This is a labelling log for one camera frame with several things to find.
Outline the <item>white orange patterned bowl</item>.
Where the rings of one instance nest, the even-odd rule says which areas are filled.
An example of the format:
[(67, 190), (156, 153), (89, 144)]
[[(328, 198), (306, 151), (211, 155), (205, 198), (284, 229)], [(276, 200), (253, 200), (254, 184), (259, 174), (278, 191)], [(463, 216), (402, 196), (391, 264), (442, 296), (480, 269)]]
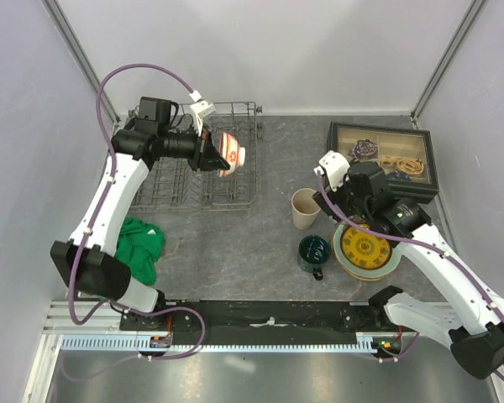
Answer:
[(245, 162), (246, 149), (239, 144), (239, 141), (230, 133), (223, 132), (220, 138), (219, 153), (229, 164), (226, 170), (218, 172), (219, 177), (232, 175)]

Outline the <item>beige cup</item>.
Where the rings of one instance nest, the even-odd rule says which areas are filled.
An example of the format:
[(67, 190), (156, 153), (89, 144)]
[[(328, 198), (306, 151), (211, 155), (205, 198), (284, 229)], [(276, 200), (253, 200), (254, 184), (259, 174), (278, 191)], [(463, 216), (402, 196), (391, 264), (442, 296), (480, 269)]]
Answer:
[(321, 208), (313, 199), (315, 193), (311, 188), (302, 188), (292, 195), (292, 221), (297, 229), (310, 228), (320, 213)]

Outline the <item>yellow patterned plate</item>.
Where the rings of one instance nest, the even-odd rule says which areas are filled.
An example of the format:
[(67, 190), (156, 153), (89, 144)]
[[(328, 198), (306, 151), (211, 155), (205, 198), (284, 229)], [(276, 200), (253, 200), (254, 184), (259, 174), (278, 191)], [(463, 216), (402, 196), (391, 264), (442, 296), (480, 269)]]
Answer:
[(387, 240), (351, 226), (343, 230), (340, 247), (342, 255), (353, 266), (367, 271), (383, 268), (392, 256), (392, 247)]

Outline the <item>dark teal mug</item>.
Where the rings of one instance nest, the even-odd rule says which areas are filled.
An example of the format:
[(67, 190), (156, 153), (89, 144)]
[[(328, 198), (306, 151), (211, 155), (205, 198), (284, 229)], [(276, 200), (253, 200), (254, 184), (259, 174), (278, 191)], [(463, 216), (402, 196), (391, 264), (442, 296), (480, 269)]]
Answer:
[(297, 250), (297, 265), (316, 281), (323, 280), (323, 267), (331, 257), (328, 241), (318, 235), (308, 235), (301, 240)]

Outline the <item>green flower plate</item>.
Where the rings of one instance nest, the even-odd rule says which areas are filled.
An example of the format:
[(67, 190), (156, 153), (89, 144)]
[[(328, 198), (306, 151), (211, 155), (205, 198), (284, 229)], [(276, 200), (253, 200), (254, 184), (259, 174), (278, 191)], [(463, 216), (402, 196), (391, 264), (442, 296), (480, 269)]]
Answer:
[(383, 238), (377, 238), (340, 223), (331, 238), (333, 255), (353, 277), (378, 281), (390, 275), (401, 261), (401, 255)]

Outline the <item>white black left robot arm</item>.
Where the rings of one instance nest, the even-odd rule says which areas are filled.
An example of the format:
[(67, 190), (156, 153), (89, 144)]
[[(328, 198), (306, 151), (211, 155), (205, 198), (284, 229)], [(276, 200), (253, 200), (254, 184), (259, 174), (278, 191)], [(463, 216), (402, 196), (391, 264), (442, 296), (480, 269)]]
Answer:
[(163, 293), (136, 280), (115, 254), (118, 235), (137, 190), (155, 162), (186, 160), (194, 171), (227, 170), (227, 158), (214, 145), (203, 121), (215, 112), (212, 102), (190, 106), (192, 125), (179, 131), (172, 124), (174, 102), (142, 97), (136, 117), (110, 140), (105, 172), (81, 223), (65, 242), (56, 241), (50, 257), (74, 295), (80, 291), (138, 311), (149, 330), (167, 321)]

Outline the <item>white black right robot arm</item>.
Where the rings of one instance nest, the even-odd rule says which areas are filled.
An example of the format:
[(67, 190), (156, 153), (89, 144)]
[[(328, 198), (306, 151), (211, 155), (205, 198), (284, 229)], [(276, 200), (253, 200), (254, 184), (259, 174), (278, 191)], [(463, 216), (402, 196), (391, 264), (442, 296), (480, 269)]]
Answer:
[(328, 151), (315, 168), (317, 189), (291, 198), (293, 222), (308, 228), (320, 212), (337, 223), (327, 248), (353, 277), (372, 281), (409, 259), (450, 304), (439, 310), (388, 286), (370, 298), (370, 325), (408, 327), (445, 346), (471, 376), (485, 379), (504, 364), (504, 298), (453, 251), (431, 217), (397, 196), (382, 167)]

